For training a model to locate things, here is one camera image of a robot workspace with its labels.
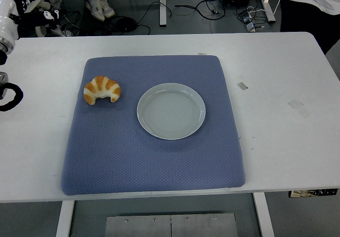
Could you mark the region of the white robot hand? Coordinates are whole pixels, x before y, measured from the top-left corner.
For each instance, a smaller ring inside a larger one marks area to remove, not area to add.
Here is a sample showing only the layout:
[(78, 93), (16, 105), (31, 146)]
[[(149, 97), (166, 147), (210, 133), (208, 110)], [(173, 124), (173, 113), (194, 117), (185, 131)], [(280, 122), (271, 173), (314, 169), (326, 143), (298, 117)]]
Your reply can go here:
[(59, 17), (45, 0), (1, 0), (1, 40), (14, 43), (24, 28), (55, 27)]

